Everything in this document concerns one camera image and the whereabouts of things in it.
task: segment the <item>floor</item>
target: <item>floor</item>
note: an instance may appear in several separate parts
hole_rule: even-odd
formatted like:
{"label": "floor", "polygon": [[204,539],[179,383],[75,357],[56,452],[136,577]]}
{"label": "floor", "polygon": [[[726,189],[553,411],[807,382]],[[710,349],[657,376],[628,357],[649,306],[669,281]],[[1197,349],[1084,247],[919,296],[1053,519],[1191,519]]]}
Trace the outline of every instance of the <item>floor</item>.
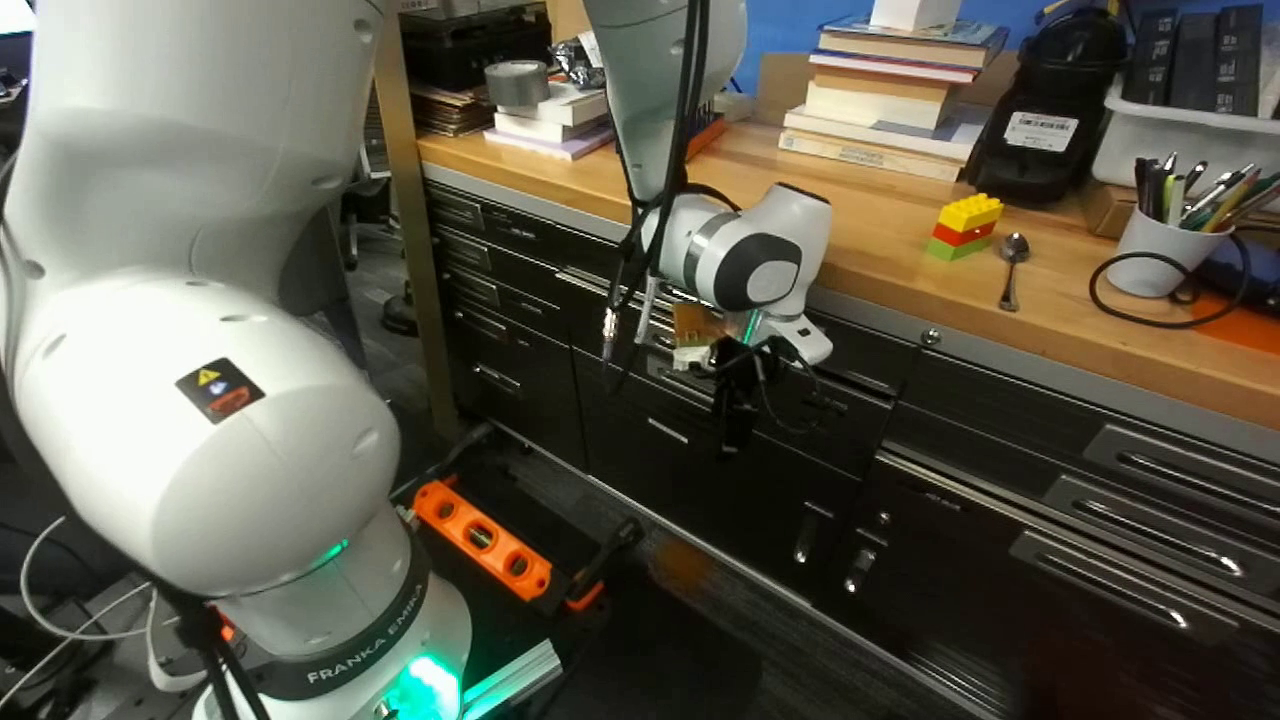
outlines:
{"label": "floor", "polygon": [[[313,314],[315,328],[356,328],[358,349],[353,349],[356,362],[362,362],[371,390],[391,404],[399,428],[405,428],[405,455],[399,455],[399,481],[416,476],[423,470],[426,452],[416,445],[423,437],[423,372],[420,372],[420,343],[416,338],[396,338],[379,325],[385,301],[405,290],[405,255],[391,228],[371,225],[356,238],[356,270],[345,271],[348,301],[333,309],[333,290],[320,296],[315,290],[295,294],[299,306],[324,309]],[[871,645],[847,637],[843,628],[812,618],[796,596],[770,587],[769,579],[736,568],[730,560],[717,557],[710,550],[696,545],[680,529],[669,529],[664,519],[649,515],[645,509],[628,503],[624,498],[606,493],[603,484],[575,476],[572,470],[560,470],[554,459],[525,450],[521,440],[504,445],[504,459],[521,484],[525,498],[533,498],[540,509],[554,512],[560,519],[572,519],[579,534],[603,539],[619,519],[645,519],[645,545],[637,550],[649,577],[676,596],[685,609],[690,609],[703,624],[726,632],[739,649],[746,649],[761,662],[761,680],[750,687],[739,687],[746,701],[739,704],[746,720],[769,715],[959,715],[952,704],[942,704],[930,687],[909,680],[909,671],[880,658]],[[10,498],[10,489],[23,489],[23,503],[41,509],[43,515],[56,509],[56,493],[49,481],[32,481],[20,466],[0,466],[0,489]],[[41,512],[16,509],[3,500],[0,529],[34,534],[32,523]],[[85,587],[85,568],[119,568],[119,557],[109,550],[67,539],[79,550],[85,560],[62,560],[56,572],[49,572],[49,587]],[[0,545],[0,572],[16,568],[10,550]],[[85,720],[103,715],[177,715],[179,704],[148,704],[140,713],[140,687],[115,676],[119,693],[109,693],[100,713],[75,713]],[[628,704],[630,713],[616,708],[610,715],[649,715],[645,704]]]}

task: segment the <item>yellow object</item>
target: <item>yellow object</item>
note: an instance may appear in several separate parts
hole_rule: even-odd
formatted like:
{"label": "yellow object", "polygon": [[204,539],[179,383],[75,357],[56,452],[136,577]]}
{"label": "yellow object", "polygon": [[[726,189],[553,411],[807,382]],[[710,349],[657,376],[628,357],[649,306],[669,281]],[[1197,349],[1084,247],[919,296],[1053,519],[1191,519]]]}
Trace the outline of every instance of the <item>yellow object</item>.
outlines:
{"label": "yellow object", "polygon": [[982,228],[982,225],[997,225],[1002,211],[1002,204],[987,194],[974,194],[974,196],[959,196],[952,204],[942,204],[937,211],[937,225],[952,228],[952,232],[973,232],[973,228]]}

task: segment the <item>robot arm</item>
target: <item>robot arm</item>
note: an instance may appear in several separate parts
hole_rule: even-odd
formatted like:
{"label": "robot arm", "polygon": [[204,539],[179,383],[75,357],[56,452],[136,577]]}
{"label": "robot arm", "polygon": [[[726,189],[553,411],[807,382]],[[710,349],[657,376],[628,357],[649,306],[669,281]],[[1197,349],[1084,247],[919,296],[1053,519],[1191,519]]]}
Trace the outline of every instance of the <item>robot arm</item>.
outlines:
{"label": "robot arm", "polygon": [[804,365],[830,341],[807,325],[804,301],[829,254],[829,199],[776,184],[736,211],[685,184],[690,118],[725,89],[744,53],[739,0],[586,0],[606,72],[610,123],[652,278],[725,314],[761,314],[750,343],[776,338]]}

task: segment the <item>wooden countertop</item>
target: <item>wooden countertop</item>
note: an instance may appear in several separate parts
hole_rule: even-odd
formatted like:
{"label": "wooden countertop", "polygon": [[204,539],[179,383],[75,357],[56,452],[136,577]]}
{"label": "wooden countertop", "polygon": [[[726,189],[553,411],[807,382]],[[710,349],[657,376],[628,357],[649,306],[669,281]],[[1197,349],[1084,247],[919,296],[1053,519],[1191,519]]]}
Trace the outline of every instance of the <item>wooden countertop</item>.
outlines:
{"label": "wooden countertop", "polygon": [[[999,232],[1025,232],[1030,259],[1017,271],[1018,314],[999,314],[1002,265],[991,254],[952,265],[925,255],[937,208],[966,196],[966,189],[788,156],[770,139],[770,129],[730,129],[710,153],[690,161],[687,177],[739,204],[755,204],[770,182],[829,196],[836,228],[818,271],[822,290],[1280,428],[1274,354],[1219,341],[1219,332],[1203,328],[1139,328],[1093,309],[1087,278],[1106,259],[1110,242],[1087,238],[1072,199],[1044,211],[1002,208]],[[610,153],[560,165],[482,145],[482,135],[423,135],[420,156],[423,165],[628,225],[628,189]],[[1184,309],[1163,301],[1114,296],[1106,285],[1102,296],[1145,316],[1184,316]],[[1236,314],[1231,325],[1280,332],[1280,321],[1249,314]]]}

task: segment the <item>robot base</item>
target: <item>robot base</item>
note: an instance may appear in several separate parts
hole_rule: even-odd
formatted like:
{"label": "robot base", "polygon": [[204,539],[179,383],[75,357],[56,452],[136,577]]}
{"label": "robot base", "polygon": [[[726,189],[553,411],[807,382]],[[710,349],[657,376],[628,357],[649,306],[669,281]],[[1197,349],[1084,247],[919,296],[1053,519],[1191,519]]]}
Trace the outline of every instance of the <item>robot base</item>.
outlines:
{"label": "robot base", "polygon": [[[262,696],[262,708],[273,720],[371,720],[371,715],[387,715],[385,713],[385,693],[391,687],[391,680],[416,662],[416,658],[433,658],[441,668],[452,668],[455,676],[462,671],[470,652],[470,611],[468,599],[441,579],[435,572],[426,577],[426,596],[412,622],[412,628],[399,637],[399,645],[377,662],[368,671],[353,676],[348,685],[341,685],[335,693],[313,696],[313,701],[277,701]],[[220,720],[217,696],[210,687],[204,687],[204,696],[195,701],[191,720]]]}

